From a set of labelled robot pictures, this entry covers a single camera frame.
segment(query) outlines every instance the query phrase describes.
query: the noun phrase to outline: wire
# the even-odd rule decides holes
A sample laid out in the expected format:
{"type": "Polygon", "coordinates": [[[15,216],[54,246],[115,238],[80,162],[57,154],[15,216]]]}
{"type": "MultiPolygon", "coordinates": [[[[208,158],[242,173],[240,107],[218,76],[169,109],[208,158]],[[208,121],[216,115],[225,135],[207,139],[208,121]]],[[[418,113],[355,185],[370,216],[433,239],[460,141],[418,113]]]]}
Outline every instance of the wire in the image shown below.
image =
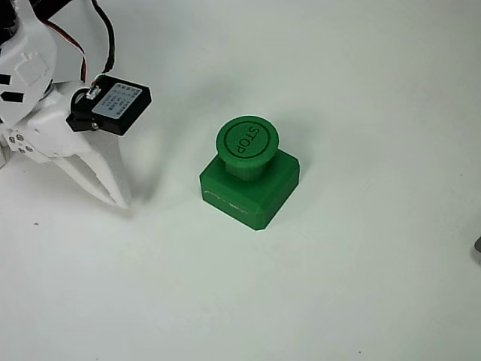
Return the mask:
{"type": "Polygon", "coordinates": [[[49,26],[51,29],[58,32],[67,42],[72,44],[82,55],[82,66],[80,68],[80,80],[85,83],[87,78],[87,61],[85,57],[85,50],[83,49],[82,45],[78,43],[74,38],[72,38],[64,29],[58,26],[55,23],[52,23],[50,20],[42,20],[43,23],[49,26]]]}
{"type": "Polygon", "coordinates": [[[115,63],[115,32],[113,30],[112,22],[110,21],[107,14],[100,7],[100,5],[98,4],[98,1],[92,0],[92,5],[95,11],[97,11],[97,14],[104,21],[104,24],[105,24],[105,27],[107,28],[107,33],[108,33],[108,58],[105,63],[104,70],[102,72],[102,74],[105,74],[113,69],[113,64],[115,63]]]}

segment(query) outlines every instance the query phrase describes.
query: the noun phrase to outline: red wire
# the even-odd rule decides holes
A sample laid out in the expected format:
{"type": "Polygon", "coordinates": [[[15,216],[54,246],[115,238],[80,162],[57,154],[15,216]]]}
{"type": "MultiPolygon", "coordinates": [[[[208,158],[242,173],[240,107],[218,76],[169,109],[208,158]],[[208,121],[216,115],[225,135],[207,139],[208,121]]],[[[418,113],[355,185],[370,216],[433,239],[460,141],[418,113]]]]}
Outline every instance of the red wire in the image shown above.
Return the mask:
{"type": "Polygon", "coordinates": [[[82,66],[80,68],[80,80],[85,83],[87,78],[87,61],[85,59],[85,50],[83,49],[82,45],[78,43],[74,38],[72,38],[64,29],[58,26],[55,23],[52,23],[50,20],[43,20],[43,23],[56,32],[58,32],[66,41],[74,45],[81,53],[82,53],[82,66]]]}

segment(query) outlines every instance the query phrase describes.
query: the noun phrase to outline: servo label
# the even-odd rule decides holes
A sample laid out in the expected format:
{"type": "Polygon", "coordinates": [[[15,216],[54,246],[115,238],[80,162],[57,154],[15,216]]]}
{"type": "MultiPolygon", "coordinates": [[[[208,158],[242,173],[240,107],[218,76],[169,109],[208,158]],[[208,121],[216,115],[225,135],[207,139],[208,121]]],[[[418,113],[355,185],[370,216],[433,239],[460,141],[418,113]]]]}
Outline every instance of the servo label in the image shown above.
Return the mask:
{"type": "Polygon", "coordinates": [[[141,93],[142,89],[135,86],[115,83],[104,98],[92,109],[92,112],[112,119],[119,119],[141,93]]]}

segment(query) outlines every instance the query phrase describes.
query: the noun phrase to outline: black servo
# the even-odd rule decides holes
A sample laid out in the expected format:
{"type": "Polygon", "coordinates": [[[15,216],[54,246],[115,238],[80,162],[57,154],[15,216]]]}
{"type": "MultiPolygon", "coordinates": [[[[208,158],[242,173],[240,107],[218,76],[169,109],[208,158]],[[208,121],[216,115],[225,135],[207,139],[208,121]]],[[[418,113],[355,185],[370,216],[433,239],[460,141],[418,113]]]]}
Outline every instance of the black servo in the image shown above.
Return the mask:
{"type": "Polygon", "coordinates": [[[147,86],[103,74],[91,88],[74,94],[67,123],[74,132],[104,130],[124,135],[151,102],[147,86]]]}

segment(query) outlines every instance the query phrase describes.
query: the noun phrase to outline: robotic arm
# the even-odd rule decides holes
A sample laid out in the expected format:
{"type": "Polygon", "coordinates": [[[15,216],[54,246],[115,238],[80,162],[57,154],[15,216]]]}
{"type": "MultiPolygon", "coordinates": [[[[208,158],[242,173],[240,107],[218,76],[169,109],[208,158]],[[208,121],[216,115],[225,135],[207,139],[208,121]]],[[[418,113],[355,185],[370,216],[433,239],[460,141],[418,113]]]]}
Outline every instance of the robotic arm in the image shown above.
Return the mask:
{"type": "MultiPolygon", "coordinates": [[[[151,103],[150,91],[104,73],[87,87],[54,83],[56,44],[31,1],[0,0],[0,146],[54,162],[96,198],[127,208],[118,135],[151,103]]],[[[0,167],[7,155],[0,150],[0,167]]]]}

